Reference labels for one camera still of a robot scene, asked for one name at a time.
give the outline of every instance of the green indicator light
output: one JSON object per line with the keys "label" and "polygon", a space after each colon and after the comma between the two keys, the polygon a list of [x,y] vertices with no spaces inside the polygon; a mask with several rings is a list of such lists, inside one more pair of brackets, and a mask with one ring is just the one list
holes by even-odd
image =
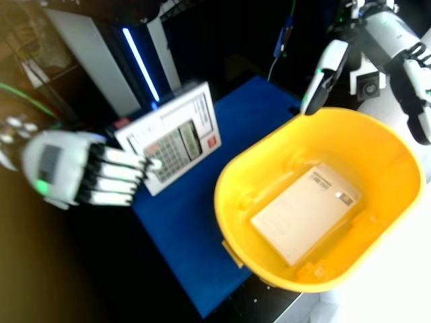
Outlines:
{"label": "green indicator light", "polygon": [[49,184],[44,180],[38,180],[36,182],[36,190],[42,195],[47,195],[49,190]]}

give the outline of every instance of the yellow basket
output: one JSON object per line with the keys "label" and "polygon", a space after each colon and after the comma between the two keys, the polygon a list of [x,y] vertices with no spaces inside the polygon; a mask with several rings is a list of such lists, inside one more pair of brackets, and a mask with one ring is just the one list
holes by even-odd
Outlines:
{"label": "yellow basket", "polygon": [[[294,266],[251,225],[251,218],[321,162],[359,188],[357,206]],[[419,199],[422,167],[383,123],[351,110],[325,108],[298,116],[233,159],[215,189],[215,213],[239,266],[269,285],[328,291],[344,281]]]}

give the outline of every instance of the blue mat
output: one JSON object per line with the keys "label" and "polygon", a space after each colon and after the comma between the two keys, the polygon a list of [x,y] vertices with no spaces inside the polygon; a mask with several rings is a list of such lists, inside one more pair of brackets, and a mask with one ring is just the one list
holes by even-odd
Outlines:
{"label": "blue mat", "polygon": [[203,318],[251,274],[221,245],[213,209],[218,176],[233,157],[291,119],[290,106],[300,101],[254,77],[215,104],[222,146],[159,195],[143,189],[136,196],[133,210]]}

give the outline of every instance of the box in yellow bin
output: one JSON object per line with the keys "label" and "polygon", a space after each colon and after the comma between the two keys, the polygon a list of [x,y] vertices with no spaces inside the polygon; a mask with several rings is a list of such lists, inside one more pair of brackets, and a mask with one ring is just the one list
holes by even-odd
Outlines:
{"label": "box in yellow bin", "polygon": [[[313,166],[327,164],[362,197],[298,262],[289,265],[251,219]],[[418,201],[419,161],[386,125],[324,108],[298,116],[233,159],[215,189],[223,245],[266,283],[316,293],[344,281]]]}

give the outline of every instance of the bin handle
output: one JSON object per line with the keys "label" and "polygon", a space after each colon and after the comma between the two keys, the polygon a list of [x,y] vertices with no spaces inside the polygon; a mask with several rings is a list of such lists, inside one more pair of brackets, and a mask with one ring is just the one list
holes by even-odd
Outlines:
{"label": "bin handle", "polygon": [[233,261],[236,263],[239,269],[241,269],[244,266],[244,263],[241,261],[241,259],[235,254],[235,252],[232,250],[232,248],[229,246],[229,243],[226,240],[222,241],[222,246],[226,249],[230,257],[233,259]]}

